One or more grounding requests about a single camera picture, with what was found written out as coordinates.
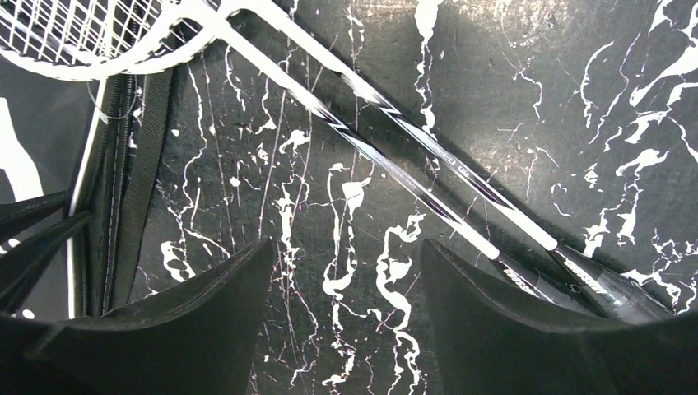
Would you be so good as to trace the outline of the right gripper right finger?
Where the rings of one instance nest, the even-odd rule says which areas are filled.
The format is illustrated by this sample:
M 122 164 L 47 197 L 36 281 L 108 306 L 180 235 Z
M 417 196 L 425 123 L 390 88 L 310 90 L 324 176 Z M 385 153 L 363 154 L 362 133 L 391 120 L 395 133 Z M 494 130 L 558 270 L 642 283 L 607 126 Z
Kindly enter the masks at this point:
M 542 301 L 436 240 L 420 263 L 447 394 L 694 394 L 697 317 L 630 325 Z

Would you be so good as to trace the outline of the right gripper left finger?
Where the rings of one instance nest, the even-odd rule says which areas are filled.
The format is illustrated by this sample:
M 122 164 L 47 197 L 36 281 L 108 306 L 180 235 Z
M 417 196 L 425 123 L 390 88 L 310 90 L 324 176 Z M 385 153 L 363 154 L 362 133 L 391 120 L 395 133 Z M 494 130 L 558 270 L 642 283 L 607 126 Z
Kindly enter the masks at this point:
M 275 245 L 95 318 L 1 317 L 4 394 L 243 394 Z

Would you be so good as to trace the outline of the white badminton racket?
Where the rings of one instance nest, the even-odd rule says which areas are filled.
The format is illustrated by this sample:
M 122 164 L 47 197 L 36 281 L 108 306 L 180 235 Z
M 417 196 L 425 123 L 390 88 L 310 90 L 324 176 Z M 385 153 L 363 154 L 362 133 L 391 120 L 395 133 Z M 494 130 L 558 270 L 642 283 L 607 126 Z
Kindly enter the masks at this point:
M 1 54 L 46 77 L 93 81 L 161 72 L 186 63 L 213 40 L 222 40 L 487 256 L 512 286 L 549 304 L 587 312 L 563 286 L 502 253 L 234 30 L 228 18 L 241 7 L 239 1 L 4 1 Z
M 337 74 L 344 83 L 352 88 L 356 96 L 374 106 L 422 147 L 443 161 L 461 181 L 483 197 L 500 213 L 504 214 L 514 225 L 523 230 L 526 235 L 531 237 L 547 252 L 555 263 L 568 272 L 576 282 L 582 295 L 600 313 L 609 318 L 632 324 L 647 323 L 669 318 L 673 315 L 670 309 L 644 291 L 641 286 L 604 267 L 602 264 L 585 257 L 582 253 L 554 238 L 502 193 L 477 175 L 454 153 L 448 151 L 428 132 L 417 126 L 368 81 L 298 26 L 275 2 L 221 2 L 221 5 L 216 10 L 216 14 L 222 19 L 222 36 L 231 46 L 235 47 L 240 54 L 261 72 L 291 93 L 308 111 L 341 134 L 359 152 L 389 173 L 471 245 L 486 255 L 492 266 L 515 287 L 531 296 L 548 303 L 557 304 L 560 307 L 573 309 L 576 306 L 569 294 L 544 281 L 540 273 L 527 269 L 515 259 L 503 253 L 484 236 L 480 235 L 461 216 L 457 215 L 426 187 L 418 183 L 408 172 L 395 164 L 393 160 L 390 160 L 382 151 L 366 141 L 356 130 L 350 128 L 313 93 L 282 71 L 261 50 L 257 49 L 234 30 L 227 18 L 240 10 L 256 14 L 268 24 L 283 32 L 308 54 L 320 61 L 325 68 Z

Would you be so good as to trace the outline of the black racket bag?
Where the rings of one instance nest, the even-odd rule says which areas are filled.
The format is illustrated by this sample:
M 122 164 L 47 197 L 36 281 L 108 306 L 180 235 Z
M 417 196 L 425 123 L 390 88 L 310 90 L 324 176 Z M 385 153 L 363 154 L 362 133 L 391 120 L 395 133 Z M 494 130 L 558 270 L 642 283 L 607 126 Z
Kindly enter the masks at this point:
M 1 63 L 1 310 L 101 316 L 129 303 L 174 73 L 65 82 Z

